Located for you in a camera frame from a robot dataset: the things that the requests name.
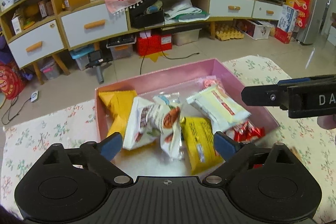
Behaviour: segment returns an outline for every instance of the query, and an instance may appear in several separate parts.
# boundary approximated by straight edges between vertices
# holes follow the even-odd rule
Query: white drawer
[[[256,1],[253,10],[253,18],[279,20],[282,6],[271,3]]]
[[[42,42],[41,46],[27,52],[29,47]],[[17,65],[22,68],[46,55],[64,48],[56,20],[50,21],[9,43]]]
[[[251,18],[253,5],[254,0],[210,0],[210,16]]]
[[[102,20],[105,20],[103,25],[84,28],[86,24]],[[62,22],[70,47],[128,30],[125,11],[111,14],[105,4],[63,16]]]

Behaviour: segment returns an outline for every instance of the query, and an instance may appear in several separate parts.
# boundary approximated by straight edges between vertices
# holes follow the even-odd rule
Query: yellow snack bag
[[[213,134],[209,119],[184,117],[181,128],[192,175],[202,173],[223,162],[222,157],[213,148]]]
[[[99,98],[110,110],[113,119],[112,126],[107,137],[115,132],[120,132],[125,137],[125,131],[129,115],[131,113],[133,99],[137,96],[135,90],[99,92]]]

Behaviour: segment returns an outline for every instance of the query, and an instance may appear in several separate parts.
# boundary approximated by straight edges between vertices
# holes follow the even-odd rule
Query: drawer knob
[[[240,7],[239,6],[229,6],[229,10],[236,10],[239,11]]]
[[[103,26],[103,25],[105,25],[105,22],[106,22],[105,19],[95,21],[95,22],[91,22],[91,23],[85,24],[84,29],[87,30],[87,29],[92,29],[92,28],[95,28],[95,27]]]
[[[34,45],[31,45],[30,47],[26,48],[26,52],[32,52],[38,48],[42,47],[42,41],[35,43]]]

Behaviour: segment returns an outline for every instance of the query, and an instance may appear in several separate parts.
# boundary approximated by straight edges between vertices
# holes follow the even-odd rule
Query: floral tablecloth
[[[290,78],[268,58],[246,56],[224,62],[244,85],[276,84]],[[280,128],[267,135],[263,145],[271,147],[283,142],[295,146],[302,161],[322,188],[322,201],[314,217],[317,223],[336,219],[336,130],[321,129],[316,118],[290,119],[286,111],[268,107]],[[14,190],[20,179],[55,142],[65,148],[98,140],[95,127],[94,101],[88,101],[53,114],[8,128],[1,170],[1,204],[20,215],[14,201]]]

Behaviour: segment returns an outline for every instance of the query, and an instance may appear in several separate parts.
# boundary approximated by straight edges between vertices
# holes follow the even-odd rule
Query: plastic storage bin
[[[41,69],[41,72],[43,72],[48,80],[55,79],[60,75],[59,68],[54,59],[48,61]]]
[[[190,30],[185,32],[178,32],[173,34],[173,43],[181,46],[198,40],[201,29]]]
[[[120,59],[124,57],[129,57],[133,54],[133,45],[122,45],[109,48],[112,53],[113,59]]]
[[[77,65],[80,70],[85,70],[85,66],[89,63],[88,53],[93,52],[95,47],[93,45],[88,45],[85,47],[78,48],[76,50],[70,51],[72,59],[76,60]]]

